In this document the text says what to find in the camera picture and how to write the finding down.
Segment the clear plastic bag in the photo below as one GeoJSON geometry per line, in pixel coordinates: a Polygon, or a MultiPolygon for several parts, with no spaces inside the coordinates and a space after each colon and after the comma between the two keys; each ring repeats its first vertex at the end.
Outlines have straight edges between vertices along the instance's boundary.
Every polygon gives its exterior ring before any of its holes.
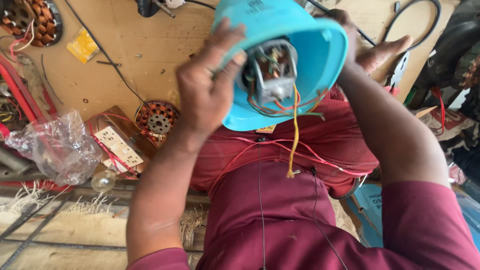
{"type": "Polygon", "coordinates": [[[33,122],[11,132],[5,144],[35,161],[40,171],[58,185],[83,184],[102,156],[76,110],[51,122],[33,122]]]}

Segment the wooden board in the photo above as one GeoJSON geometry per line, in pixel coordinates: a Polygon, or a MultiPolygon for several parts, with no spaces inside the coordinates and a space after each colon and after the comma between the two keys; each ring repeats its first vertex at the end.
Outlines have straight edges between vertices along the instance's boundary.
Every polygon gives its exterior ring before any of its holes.
{"type": "MultiPolygon", "coordinates": [[[[204,0],[216,5],[217,0],[204,0]]],[[[28,48],[41,69],[40,55],[44,54],[44,64],[49,80],[62,99],[64,105],[54,99],[60,113],[71,109],[80,111],[86,120],[95,113],[118,105],[128,117],[134,117],[135,110],[141,104],[139,99],[123,84],[113,67],[96,63],[106,61],[103,54],[96,55],[83,64],[66,50],[80,23],[75,19],[63,0],[55,1],[64,20],[62,40],[50,48],[28,48]]],[[[91,29],[103,45],[112,60],[121,63],[120,70],[127,82],[142,98],[166,100],[175,106],[179,104],[179,93],[175,80],[175,68],[189,59],[208,36],[214,12],[206,7],[187,3],[173,12],[172,19],[163,12],[151,18],[143,18],[137,13],[134,0],[70,0],[85,24],[91,29]]],[[[352,20],[369,36],[379,40],[384,28],[393,17],[395,0],[323,0],[328,8],[347,10],[352,20]]],[[[403,100],[413,85],[428,54],[439,34],[445,27],[457,0],[441,0],[442,16],[430,38],[419,48],[413,50],[408,68],[400,83],[403,100]]],[[[389,40],[405,34],[419,37],[433,20],[434,8],[431,3],[421,2],[412,6],[398,20],[389,36],[389,40]]],[[[5,48],[9,40],[2,41],[5,48]]],[[[382,81],[388,64],[372,75],[382,81]]]]}

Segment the red cloth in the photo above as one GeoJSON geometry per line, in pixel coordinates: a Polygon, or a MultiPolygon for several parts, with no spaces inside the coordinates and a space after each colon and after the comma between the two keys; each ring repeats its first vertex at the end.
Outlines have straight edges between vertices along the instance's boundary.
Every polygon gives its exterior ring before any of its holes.
{"type": "MultiPolygon", "coordinates": [[[[263,265],[259,178],[267,269],[480,269],[480,254],[452,190],[427,182],[401,182],[382,191],[385,248],[366,248],[335,227],[323,182],[301,172],[286,178],[287,164],[241,167],[219,185],[209,210],[204,255],[197,269],[259,269],[263,265]]],[[[185,251],[170,248],[134,262],[130,270],[189,269],[185,251]]]]}
{"type": "MultiPolygon", "coordinates": [[[[325,121],[317,116],[298,117],[301,142],[310,146],[322,159],[353,172],[365,173],[378,165],[377,159],[363,140],[350,104],[336,85],[325,95],[315,112],[323,113],[325,121]]],[[[237,132],[221,127],[204,144],[193,169],[190,187],[197,191],[206,190],[210,197],[214,197],[217,188],[216,179],[221,171],[240,152],[251,145],[251,143],[228,137],[243,137],[252,141],[256,141],[259,137],[265,137],[271,141],[293,139],[293,136],[293,120],[278,124],[272,134],[261,134],[255,131],[237,132]]],[[[282,144],[289,149],[292,147],[291,142],[282,144]]],[[[305,146],[300,144],[297,152],[315,158],[305,146]]],[[[290,152],[286,149],[273,144],[262,145],[262,160],[288,162],[289,159],[290,152]]],[[[254,146],[246,150],[226,168],[222,178],[228,172],[257,161],[258,147],[254,146]]],[[[355,183],[355,178],[358,177],[297,155],[293,162],[306,169],[316,166],[318,178],[325,182],[330,195],[334,198],[342,197],[350,191],[355,183]]]]}

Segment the light bulb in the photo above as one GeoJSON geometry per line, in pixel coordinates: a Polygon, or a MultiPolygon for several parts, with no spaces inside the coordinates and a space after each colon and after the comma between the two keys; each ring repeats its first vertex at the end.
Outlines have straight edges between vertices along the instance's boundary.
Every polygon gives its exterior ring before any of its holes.
{"type": "Polygon", "coordinates": [[[98,192],[107,192],[112,189],[117,180],[115,170],[108,168],[103,172],[99,172],[92,178],[92,188],[98,192]]]}

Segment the yellow packet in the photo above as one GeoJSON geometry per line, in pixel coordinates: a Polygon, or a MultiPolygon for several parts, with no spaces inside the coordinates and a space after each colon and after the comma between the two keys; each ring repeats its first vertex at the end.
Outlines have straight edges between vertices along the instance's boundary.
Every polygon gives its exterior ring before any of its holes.
{"type": "Polygon", "coordinates": [[[100,52],[98,45],[84,27],[78,31],[73,41],[67,44],[67,50],[84,64],[100,52]]]}

